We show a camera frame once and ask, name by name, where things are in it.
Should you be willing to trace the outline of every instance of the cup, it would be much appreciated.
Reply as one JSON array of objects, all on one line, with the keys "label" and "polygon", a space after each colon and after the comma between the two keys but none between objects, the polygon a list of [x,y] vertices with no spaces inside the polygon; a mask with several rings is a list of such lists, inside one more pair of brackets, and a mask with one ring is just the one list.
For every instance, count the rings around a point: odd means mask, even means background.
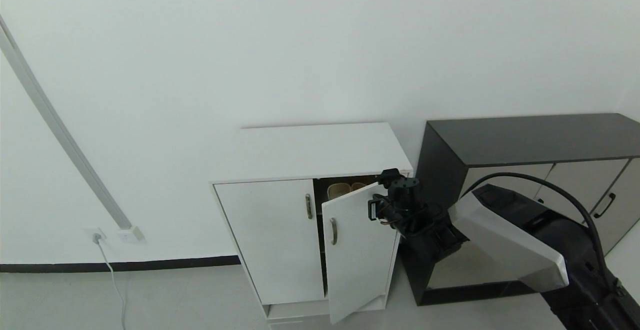
[{"label": "cup", "polygon": [[366,186],[366,185],[365,185],[365,184],[363,184],[362,182],[354,182],[354,183],[351,185],[351,190],[352,190],[352,191],[355,191],[355,190],[357,190],[357,189],[361,189],[361,188],[363,188],[363,187],[365,187],[365,186]]},{"label": "cup", "polygon": [[349,186],[349,184],[345,184],[344,182],[339,182],[338,184],[332,184],[326,190],[326,196],[329,198],[329,200],[333,200],[334,198],[338,198],[342,195],[350,193],[352,187]]}]

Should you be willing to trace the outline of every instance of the metal handle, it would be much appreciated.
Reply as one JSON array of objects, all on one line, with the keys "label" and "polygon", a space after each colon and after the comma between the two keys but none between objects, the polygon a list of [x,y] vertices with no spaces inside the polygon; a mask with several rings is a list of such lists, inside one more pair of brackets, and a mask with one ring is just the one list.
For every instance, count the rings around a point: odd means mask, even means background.
[{"label": "metal handle", "polygon": [[306,194],[306,196],[304,196],[304,199],[306,200],[306,217],[309,218],[309,220],[311,220],[314,216],[313,214],[311,214],[311,195],[309,195],[308,193]]},{"label": "metal handle", "polygon": [[333,230],[333,239],[331,239],[331,244],[335,245],[336,243],[338,243],[338,225],[336,224],[336,219],[335,218],[331,218],[331,220],[329,220],[329,222],[331,223],[331,229]]},{"label": "metal handle", "polygon": [[601,213],[599,213],[599,214],[594,214],[594,215],[593,215],[593,217],[594,217],[594,218],[601,218],[601,217],[602,217],[602,215],[604,215],[604,213],[606,212],[606,210],[608,210],[608,209],[611,207],[611,204],[613,204],[613,202],[615,201],[615,199],[616,199],[616,194],[615,194],[615,193],[610,193],[610,194],[608,194],[608,197],[611,199],[610,203],[609,203],[608,205],[606,205],[606,207],[605,207],[604,211],[602,211],[602,212],[601,212]]}]

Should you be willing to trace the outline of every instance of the power cord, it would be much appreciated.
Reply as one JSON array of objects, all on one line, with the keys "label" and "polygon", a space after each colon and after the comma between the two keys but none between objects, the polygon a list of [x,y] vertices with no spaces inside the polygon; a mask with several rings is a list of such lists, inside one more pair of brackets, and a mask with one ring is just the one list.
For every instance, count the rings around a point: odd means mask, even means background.
[{"label": "power cord", "polygon": [[116,278],[114,276],[114,268],[112,268],[111,264],[109,264],[109,261],[107,261],[107,257],[105,256],[105,251],[102,248],[102,245],[100,245],[100,239],[102,238],[102,236],[100,234],[93,234],[93,242],[98,245],[98,247],[100,248],[100,253],[102,254],[103,259],[105,260],[104,263],[107,264],[107,267],[109,267],[109,271],[111,271],[111,280],[113,282],[113,287],[114,289],[116,289],[116,292],[118,293],[118,297],[120,298],[120,302],[122,303],[122,315],[121,315],[121,323],[122,323],[122,330],[127,330],[125,323],[124,323],[124,310],[125,307],[127,305],[127,303],[125,302],[124,298],[122,297],[120,291],[118,290],[118,286],[116,285]]}]

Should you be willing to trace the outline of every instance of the gray floor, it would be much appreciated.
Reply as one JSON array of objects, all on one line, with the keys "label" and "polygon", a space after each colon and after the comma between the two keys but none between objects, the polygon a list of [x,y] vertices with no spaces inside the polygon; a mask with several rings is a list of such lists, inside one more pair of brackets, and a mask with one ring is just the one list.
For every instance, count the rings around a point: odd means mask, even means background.
[{"label": "gray floor", "polygon": [[[240,266],[116,273],[126,292],[128,330],[269,327]],[[564,328],[538,295],[416,307],[400,263],[384,311],[361,312],[335,328]],[[2,330],[120,328],[109,273],[0,274]],[[287,328],[331,328],[302,323]]]}]

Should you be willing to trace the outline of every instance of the open cabinet door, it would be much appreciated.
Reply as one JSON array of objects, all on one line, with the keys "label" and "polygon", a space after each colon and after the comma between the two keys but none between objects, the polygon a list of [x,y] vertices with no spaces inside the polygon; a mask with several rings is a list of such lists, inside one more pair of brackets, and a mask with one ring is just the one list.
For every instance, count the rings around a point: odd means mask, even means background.
[{"label": "open cabinet door", "polygon": [[397,234],[368,219],[375,193],[387,191],[371,184],[322,204],[331,323],[386,293]]}]

